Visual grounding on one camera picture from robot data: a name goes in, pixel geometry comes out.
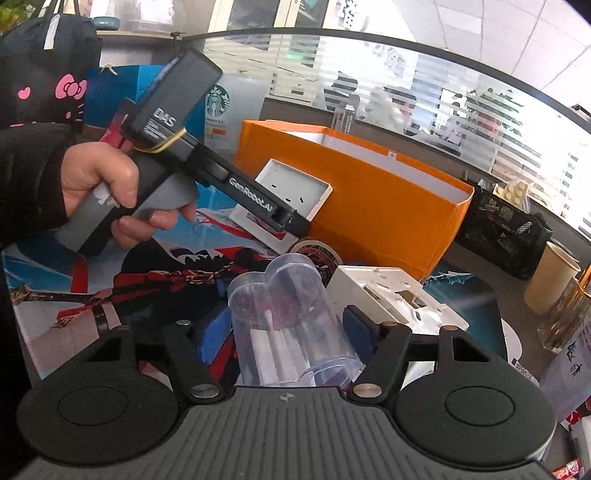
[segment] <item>glass jar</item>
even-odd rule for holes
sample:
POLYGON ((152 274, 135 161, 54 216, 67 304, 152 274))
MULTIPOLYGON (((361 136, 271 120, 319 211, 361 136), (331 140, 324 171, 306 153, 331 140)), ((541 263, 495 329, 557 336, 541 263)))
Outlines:
POLYGON ((548 312, 548 318, 538 327, 542 346, 559 353, 590 310, 591 296, 585 293, 576 278, 571 278, 548 312))

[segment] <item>starbucks logo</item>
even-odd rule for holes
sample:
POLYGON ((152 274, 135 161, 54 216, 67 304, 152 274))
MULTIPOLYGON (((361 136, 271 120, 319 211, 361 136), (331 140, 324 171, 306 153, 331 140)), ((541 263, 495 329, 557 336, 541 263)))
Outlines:
POLYGON ((210 116, 222 116, 230 106, 230 96, 224 87, 214 85, 205 97, 205 108, 210 116))

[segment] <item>blue ceramic bowl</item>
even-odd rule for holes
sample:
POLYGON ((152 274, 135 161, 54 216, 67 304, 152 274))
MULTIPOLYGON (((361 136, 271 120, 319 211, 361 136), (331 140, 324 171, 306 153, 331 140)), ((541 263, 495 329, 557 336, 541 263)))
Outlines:
POLYGON ((115 17, 94 17, 92 19, 97 30, 119 30, 121 21, 115 17))

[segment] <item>ceiling tile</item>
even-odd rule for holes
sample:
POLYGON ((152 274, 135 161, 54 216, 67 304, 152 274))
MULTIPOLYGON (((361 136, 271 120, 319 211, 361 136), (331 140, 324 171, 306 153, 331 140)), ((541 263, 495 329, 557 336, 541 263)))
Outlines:
POLYGON ((540 18, 583 45, 591 45, 591 26, 565 0, 546 0, 540 18))
POLYGON ((410 15, 413 17, 439 20, 437 7, 433 0, 394 0, 394 4, 398 7, 404 18, 410 15))
POLYGON ((403 15, 403 19, 417 42, 438 48, 446 48, 443 28, 439 18, 425 18, 415 13, 403 15))
POLYGON ((514 30, 506 25, 503 25, 491 18, 485 18, 482 24, 482 35, 497 43, 511 46, 513 50, 523 51, 530 39, 530 32, 522 32, 514 30))
POLYGON ((475 35, 480 35, 482 31, 482 20, 472 15, 458 12, 457 10, 450 10, 446 7, 437 7, 439 10, 439 18, 443 25, 465 30, 475 35))
POLYGON ((544 6, 544 0, 505 0, 507 3, 515 5, 518 8, 532 14, 534 16, 538 16, 540 14, 540 10, 544 6))
POLYGON ((528 49, 535 51, 539 56, 554 52, 568 64, 581 54, 584 46, 553 25, 539 20, 531 34, 526 51, 528 49))
POLYGON ((536 17, 520 10, 515 5, 501 0, 484 0, 484 19, 497 25, 529 35, 535 26, 536 17))
POLYGON ((588 100, 588 84, 586 73, 571 65, 544 88, 543 92, 566 106, 573 106, 588 100))
POLYGON ((443 25, 447 48, 474 60, 480 59, 480 36, 459 28, 443 25))
POLYGON ((541 89, 548 85, 568 64, 568 60, 564 62, 554 53, 540 55, 538 52, 530 50, 528 45, 512 75, 537 89, 541 89))
POLYGON ((435 0, 437 5, 457 10, 474 17, 482 16, 482 0, 435 0))
POLYGON ((496 39, 487 37, 482 40, 480 61, 502 72, 511 74, 520 56, 521 50, 512 48, 510 44, 500 43, 496 39))
POLYGON ((591 48, 588 48, 583 54, 574 61, 574 64, 583 69, 587 73, 587 77, 590 76, 591 72, 591 48))

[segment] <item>black mesh pen holder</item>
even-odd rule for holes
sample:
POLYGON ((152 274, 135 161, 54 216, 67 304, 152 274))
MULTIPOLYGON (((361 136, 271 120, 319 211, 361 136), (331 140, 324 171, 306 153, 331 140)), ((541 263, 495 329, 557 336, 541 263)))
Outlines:
POLYGON ((529 279, 540 262, 552 230, 534 215, 469 181, 474 197, 456 242, 520 280, 529 279))

